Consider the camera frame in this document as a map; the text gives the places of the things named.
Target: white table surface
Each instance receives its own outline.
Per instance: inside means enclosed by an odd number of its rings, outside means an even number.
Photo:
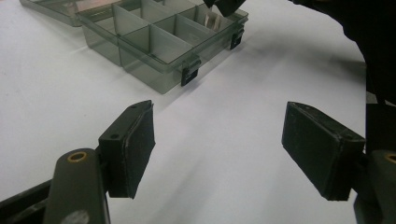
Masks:
[[[0,1],[0,201],[51,178],[67,151],[96,148],[128,106],[152,100],[157,145],[135,200],[112,223],[356,223],[355,194],[327,202],[281,145],[287,101],[364,136],[357,46],[331,18],[248,0],[243,42],[165,95],[86,46],[81,28]]]

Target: dark gray plastic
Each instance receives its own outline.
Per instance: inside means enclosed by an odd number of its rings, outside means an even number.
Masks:
[[[201,0],[20,0],[72,26],[87,45],[159,93],[180,83],[243,31],[248,14],[224,18]]]

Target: plastic storage box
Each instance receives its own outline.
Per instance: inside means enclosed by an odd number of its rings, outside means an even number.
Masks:
[[[72,26],[87,45],[159,93],[197,76],[198,68],[236,47],[248,14],[224,18],[200,0],[21,0]]]

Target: box lid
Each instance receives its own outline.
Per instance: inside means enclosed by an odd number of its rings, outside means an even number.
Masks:
[[[21,4],[70,26],[81,26],[80,11],[102,7],[120,0],[20,0]]]

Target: box latch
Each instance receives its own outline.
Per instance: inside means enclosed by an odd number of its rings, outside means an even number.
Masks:
[[[244,29],[238,30],[235,34],[233,34],[233,38],[231,39],[230,49],[234,49],[238,46],[242,41],[242,34],[245,32]]]
[[[198,76],[198,68],[201,65],[201,60],[199,57],[196,59],[184,62],[183,63],[183,70],[181,72],[181,86],[187,85],[190,81],[192,81],[195,77]]]

